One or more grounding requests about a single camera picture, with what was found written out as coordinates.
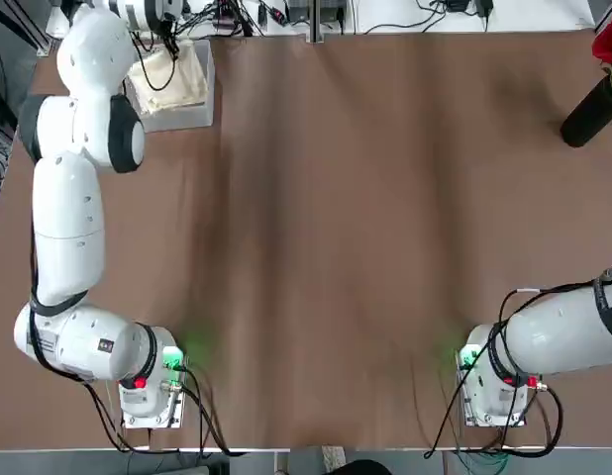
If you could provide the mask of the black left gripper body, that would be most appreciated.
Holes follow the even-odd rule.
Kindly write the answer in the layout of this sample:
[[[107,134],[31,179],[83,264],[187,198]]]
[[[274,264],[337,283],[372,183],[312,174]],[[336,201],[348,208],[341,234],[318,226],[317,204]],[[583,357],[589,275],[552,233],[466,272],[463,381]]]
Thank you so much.
[[[183,0],[155,0],[154,7],[160,22],[175,22],[182,15]]]

